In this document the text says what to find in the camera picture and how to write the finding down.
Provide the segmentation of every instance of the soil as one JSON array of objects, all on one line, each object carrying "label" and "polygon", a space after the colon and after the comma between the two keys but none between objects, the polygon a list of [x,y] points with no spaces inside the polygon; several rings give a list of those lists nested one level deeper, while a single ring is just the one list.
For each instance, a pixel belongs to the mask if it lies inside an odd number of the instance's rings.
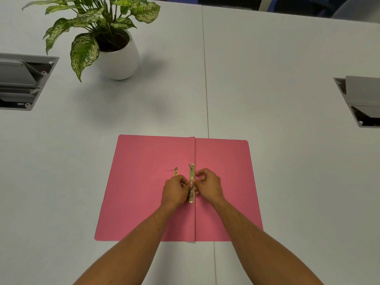
[{"label": "soil", "polygon": [[95,39],[99,44],[100,51],[102,52],[119,51],[129,43],[129,35],[126,32],[117,33],[114,39],[109,34],[100,34]]}]

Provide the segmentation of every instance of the pink file folder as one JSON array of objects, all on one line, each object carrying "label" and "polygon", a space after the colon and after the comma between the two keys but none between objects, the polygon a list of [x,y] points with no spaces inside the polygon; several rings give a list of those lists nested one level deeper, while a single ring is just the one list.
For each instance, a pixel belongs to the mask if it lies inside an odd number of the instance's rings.
[{"label": "pink file folder", "polygon": [[[261,229],[247,141],[120,135],[100,210],[95,239],[119,241],[161,203],[165,180],[189,178],[188,164],[221,176],[225,198]],[[216,211],[201,196],[174,213],[162,241],[229,241]]]}]

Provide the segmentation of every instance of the hand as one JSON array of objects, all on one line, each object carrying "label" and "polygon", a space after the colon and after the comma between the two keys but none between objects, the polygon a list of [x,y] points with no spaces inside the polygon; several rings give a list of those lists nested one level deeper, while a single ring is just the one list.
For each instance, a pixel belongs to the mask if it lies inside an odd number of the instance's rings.
[{"label": "hand", "polygon": [[196,176],[202,176],[193,180],[195,194],[201,195],[212,206],[215,202],[224,200],[223,191],[220,185],[220,178],[207,168],[201,169],[195,173]]},{"label": "hand", "polygon": [[162,191],[161,206],[168,206],[173,211],[182,205],[189,194],[190,183],[182,175],[166,180]]}]

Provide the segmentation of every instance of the left hand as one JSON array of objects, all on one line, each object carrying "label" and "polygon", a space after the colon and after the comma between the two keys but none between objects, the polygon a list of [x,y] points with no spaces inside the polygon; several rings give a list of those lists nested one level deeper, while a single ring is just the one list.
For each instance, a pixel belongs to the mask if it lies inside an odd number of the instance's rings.
[{"label": "left hand", "polygon": [[190,191],[189,181],[183,175],[166,180],[162,191],[161,206],[177,210],[185,201]]}]

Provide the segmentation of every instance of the white pot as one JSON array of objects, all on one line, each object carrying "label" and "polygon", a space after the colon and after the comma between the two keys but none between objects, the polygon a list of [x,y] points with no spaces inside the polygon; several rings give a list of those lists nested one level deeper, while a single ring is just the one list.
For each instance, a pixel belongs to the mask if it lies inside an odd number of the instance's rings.
[{"label": "white pot", "polygon": [[139,51],[131,33],[125,30],[129,35],[128,44],[119,51],[100,52],[94,65],[100,73],[114,80],[124,80],[132,76],[140,63]]}]

